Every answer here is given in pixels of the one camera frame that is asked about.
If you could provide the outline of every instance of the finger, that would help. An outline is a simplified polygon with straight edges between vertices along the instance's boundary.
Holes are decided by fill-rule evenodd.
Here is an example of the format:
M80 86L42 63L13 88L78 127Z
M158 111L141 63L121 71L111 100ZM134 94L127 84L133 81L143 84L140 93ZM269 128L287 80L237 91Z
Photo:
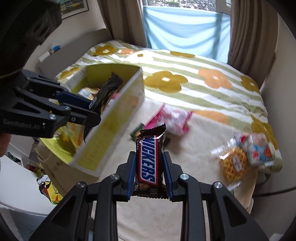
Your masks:
M8 144L10 142L11 134L1 133L0 134L0 157L6 152Z

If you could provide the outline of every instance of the pink and white plastic bag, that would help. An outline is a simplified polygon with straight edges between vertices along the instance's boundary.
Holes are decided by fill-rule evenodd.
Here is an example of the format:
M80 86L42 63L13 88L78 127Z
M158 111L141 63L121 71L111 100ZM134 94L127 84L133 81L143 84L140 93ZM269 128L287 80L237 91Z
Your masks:
M189 130L187 121L191 116L192 111L163 104L158 113L146 124L145 129L152 129L165 124L167 132L181 136Z

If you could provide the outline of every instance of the gray headboard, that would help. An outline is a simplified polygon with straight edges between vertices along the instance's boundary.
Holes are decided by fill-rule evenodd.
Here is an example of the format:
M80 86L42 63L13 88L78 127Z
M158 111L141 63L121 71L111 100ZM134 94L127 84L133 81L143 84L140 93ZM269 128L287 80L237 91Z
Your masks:
M45 77L53 79L63 69L75 63L92 46L109 40L111 36L105 28L87 33L48 56L38 67Z

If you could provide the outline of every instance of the blue gripper pad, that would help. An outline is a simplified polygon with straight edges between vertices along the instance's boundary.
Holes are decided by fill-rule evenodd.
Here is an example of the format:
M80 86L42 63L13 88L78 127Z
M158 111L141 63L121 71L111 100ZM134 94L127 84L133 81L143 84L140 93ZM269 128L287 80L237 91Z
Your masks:
M173 186L172 186L172 178L170 176L170 170L168 168L167 159L163 153L163 176L165 178L165 186L167 190L167 195L170 198L170 200L173 197Z
M83 97L80 97L78 95L74 95L70 92L62 91L55 95L55 98L58 100L58 102L61 103L67 103L71 105L75 105L80 108L84 108L89 110L89 104L91 103L90 100L85 99Z
M128 200L130 200L131 196L133 195L133 183L135 180L135 174L136 174L136 153L134 153L133 155L133 160L132 160L130 172L128 175L128 184L127 184L127 192L126 192L126 197L128 198Z

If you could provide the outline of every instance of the bolt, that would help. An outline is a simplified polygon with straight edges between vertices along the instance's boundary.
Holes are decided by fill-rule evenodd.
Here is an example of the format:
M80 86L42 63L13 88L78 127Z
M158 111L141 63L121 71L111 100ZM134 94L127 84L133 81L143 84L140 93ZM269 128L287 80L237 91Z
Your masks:
M220 183L220 182L215 182L215 183L214 183L214 187L215 187L215 188L221 188L221 187L223 187L223 184Z
M56 115L54 115L54 114L49 114L49 118L53 121L55 121L57 119Z
M85 187L85 182L78 182L78 183L76 183L76 187L78 187L78 188L84 188Z
M112 174L110 177L113 180L117 180L119 178L119 175L115 173L115 174Z
M180 178L181 178L182 180L187 180L187 179L189 178L189 176L188 176L187 174L181 174L181 175L180 175Z

